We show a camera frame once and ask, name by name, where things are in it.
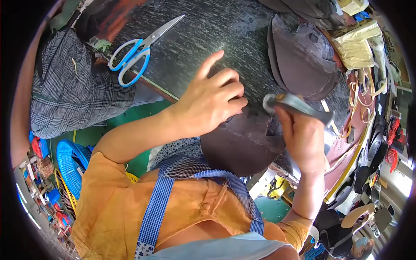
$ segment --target orange shirt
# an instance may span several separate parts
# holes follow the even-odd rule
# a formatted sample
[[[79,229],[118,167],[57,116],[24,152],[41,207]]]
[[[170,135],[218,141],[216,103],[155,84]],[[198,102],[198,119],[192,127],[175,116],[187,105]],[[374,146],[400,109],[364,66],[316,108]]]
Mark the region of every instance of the orange shirt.
[[[82,259],[134,259],[141,222],[156,180],[154,171],[132,184],[122,164],[106,159],[101,153],[91,157],[82,178],[81,196],[75,209],[77,219],[72,229]],[[210,223],[207,220],[219,224],[229,235],[247,233],[251,224],[250,215],[226,185],[206,178],[176,180],[156,251],[170,237],[203,221]],[[278,224],[263,221],[266,239],[290,243],[298,252],[302,249],[308,237],[304,225],[295,221]],[[183,243],[204,239],[195,231],[187,232],[186,237]]]

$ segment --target face mask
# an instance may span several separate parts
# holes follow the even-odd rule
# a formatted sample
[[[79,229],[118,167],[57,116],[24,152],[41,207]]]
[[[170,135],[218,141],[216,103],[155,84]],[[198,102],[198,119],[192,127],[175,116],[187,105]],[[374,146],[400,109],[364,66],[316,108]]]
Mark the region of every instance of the face mask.
[[[357,248],[360,248],[362,245],[363,246],[365,246],[365,245],[367,245],[367,243],[368,243],[368,237],[363,237],[363,238],[360,238],[359,240],[357,240],[356,242],[355,242],[355,246],[357,247]]]
[[[142,260],[258,260],[278,248],[290,245],[276,240],[266,240],[256,232],[222,239],[198,240],[162,249]]]

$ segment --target apron strap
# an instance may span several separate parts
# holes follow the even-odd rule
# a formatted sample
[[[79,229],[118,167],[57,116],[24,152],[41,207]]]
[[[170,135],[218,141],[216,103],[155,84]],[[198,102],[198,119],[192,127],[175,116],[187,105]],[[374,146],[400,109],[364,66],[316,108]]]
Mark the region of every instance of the apron strap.
[[[164,164],[159,171],[158,179],[141,223],[139,238],[136,245],[136,254],[134,256],[135,260],[140,259],[142,256],[153,254],[159,236],[160,226],[162,225],[162,220],[165,215],[166,206],[168,205],[173,183],[175,181],[175,179],[163,176],[160,173],[164,173],[172,163],[173,162]],[[259,235],[263,235],[263,219],[261,218],[260,211],[250,197],[245,184],[236,175],[227,171],[208,170],[190,176],[190,178],[207,177],[227,178],[229,187],[234,191],[234,194],[253,218],[250,232],[257,232]]]
[[[134,259],[153,254],[175,180],[159,176],[144,213]]]
[[[347,241],[348,239],[350,239],[352,237],[352,232],[351,232],[350,234],[346,235],[343,239],[341,239],[340,241],[338,241],[334,246],[331,246],[331,244],[329,243],[328,232],[326,230],[322,230],[322,232],[320,233],[320,235],[323,235],[323,234],[326,234],[327,241],[328,241],[328,247],[329,247],[329,254],[331,256],[332,256],[332,253],[334,252],[335,248],[339,247],[345,241]]]

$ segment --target plaid shirt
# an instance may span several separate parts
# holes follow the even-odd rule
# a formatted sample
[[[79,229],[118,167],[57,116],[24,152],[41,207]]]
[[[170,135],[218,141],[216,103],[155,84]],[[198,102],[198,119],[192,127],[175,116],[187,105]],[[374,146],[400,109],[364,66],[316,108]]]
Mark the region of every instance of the plaid shirt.
[[[30,107],[34,135],[50,139],[89,126],[105,126],[105,120],[131,106],[136,87],[121,87],[118,73],[107,68],[95,72],[91,53],[72,29],[56,33],[41,58],[42,77],[36,68]]]

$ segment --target button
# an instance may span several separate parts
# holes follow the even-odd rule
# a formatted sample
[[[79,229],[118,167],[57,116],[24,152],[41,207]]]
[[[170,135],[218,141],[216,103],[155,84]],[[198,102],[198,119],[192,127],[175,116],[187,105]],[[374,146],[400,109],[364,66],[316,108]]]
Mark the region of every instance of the button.
[[[211,208],[211,206],[209,206],[209,204],[208,203],[204,203],[203,205],[202,205],[202,209],[204,209],[204,210],[209,210]]]

